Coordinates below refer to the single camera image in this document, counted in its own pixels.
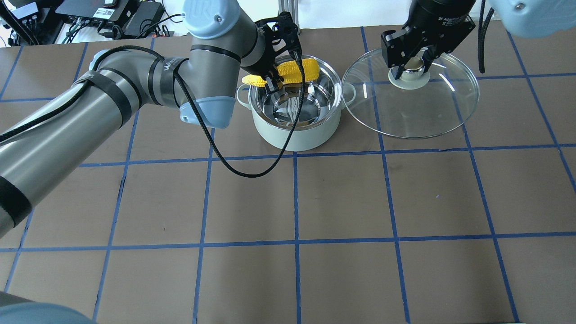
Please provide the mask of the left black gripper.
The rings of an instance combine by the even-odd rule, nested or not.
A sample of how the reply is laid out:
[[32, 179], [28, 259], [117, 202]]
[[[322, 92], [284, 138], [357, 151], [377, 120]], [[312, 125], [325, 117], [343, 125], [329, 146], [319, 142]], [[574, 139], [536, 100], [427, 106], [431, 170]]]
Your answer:
[[276, 17], [264, 18], [255, 22], [258, 35], [263, 37], [263, 51], [257, 54], [256, 62], [252, 64], [252, 72], [266, 72], [266, 94], [279, 92], [284, 84], [278, 68], [274, 67], [276, 57], [288, 51], [294, 60], [300, 79], [295, 83], [304, 83], [306, 72], [302, 57], [301, 43], [298, 36], [299, 28], [289, 12], [281, 12]]

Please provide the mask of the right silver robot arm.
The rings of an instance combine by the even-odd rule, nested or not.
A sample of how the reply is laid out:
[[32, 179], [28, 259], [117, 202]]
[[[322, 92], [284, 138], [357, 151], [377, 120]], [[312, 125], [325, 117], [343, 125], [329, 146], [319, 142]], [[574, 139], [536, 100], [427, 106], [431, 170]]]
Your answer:
[[486, 9], [481, 2], [478, 21], [470, 12], [473, 0], [414, 0], [401, 30], [381, 34], [381, 56], [398, 80], [409, 70], [409, 61], [420, 50], [423, 70], [442, 54], [452, 53], [477, 27], [479, 71], [485, 72], [484, 43], [494, 14], [498, 14], [508, 32], [524, 38], [541, 38], [575, 26], [573, 0], [492, 0]]

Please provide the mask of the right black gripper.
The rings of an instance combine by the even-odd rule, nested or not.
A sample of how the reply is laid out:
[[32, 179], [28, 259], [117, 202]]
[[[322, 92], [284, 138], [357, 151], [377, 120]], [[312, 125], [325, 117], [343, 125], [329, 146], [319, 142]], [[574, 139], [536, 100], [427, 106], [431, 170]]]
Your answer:
[[398, 31], [381, 34], [382, 57], [391, 68], [391, 80], [399, 80], [405, 66], [421, 49], [424, 73], [442, 54], [452, 53], [473, 31], [469, 16], [473, 0], [414, 0], [409, 16]]

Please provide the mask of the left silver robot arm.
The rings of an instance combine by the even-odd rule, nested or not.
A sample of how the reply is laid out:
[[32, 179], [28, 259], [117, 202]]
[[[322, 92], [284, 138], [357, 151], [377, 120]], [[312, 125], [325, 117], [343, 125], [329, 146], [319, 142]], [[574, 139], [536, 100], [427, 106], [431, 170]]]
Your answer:
[[164, 57], [124, 45], [93, 58], [90, 68], [55, 99], [1, 135], [1, 235], [33, 208], [145, 104], [178, 109], [183, 122], [199, 125], [214, 154], [210, 128], [226, 128], [236, 102], [240, 70], [260, 76], [273, 94], [288, 82], [278, 55], [287, 51], [296, 82], [305, 84], [299, 27], [290, 12], [252, 21], [236, 0], [185, 0], [182, 23], [191, 34], [187, 57]]

